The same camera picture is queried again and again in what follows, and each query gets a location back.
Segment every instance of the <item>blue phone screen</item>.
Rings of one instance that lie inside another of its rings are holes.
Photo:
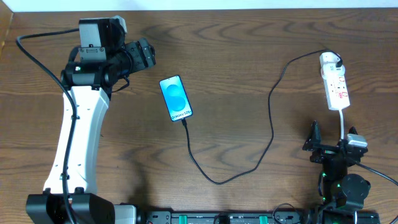
[[[172,121],[178,121],[193,114],[179,75],[166,78],[159,84]]]

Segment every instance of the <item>smartphone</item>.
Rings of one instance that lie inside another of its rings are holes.
[[[178,121],[193,115],[191,104],[179,75],[166,78],[160,81],[159,85],[172,121]]]

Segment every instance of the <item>white cord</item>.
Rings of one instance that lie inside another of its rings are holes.
[[[338,110],[340,114],[340,139],[344,139],[344,118],[343,118],[343,110]]]

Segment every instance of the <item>white plastic part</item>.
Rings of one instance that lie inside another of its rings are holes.
[[[344,77],[345,67],[336,67],[340,59],[331,52],[320,56],[321,75],[325,84],[329,110],[342,110],[349,106],[348,90]]]
[[[114,205],[115,224],[136,224],[136,208],[133,205]]]
[[[95,194],[98,141],[102,122],[109,107],[109,98],[102,88],[92,90],[90,86],[74,86],[69,94],[76,103],[79,119],[76,120],[68,161],[68,192],[74,193],[76,187],[83,187],[85,193]],[[60,177],[72,124],[72,107],[65,94],[63,106],[64,114],[57,154],[43,188],[43,190],[50,188],[52,194],[62,194]]]

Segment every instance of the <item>white wall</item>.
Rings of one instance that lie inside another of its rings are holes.
[[[3,0],[13,12],[398,7],[398,0]]]

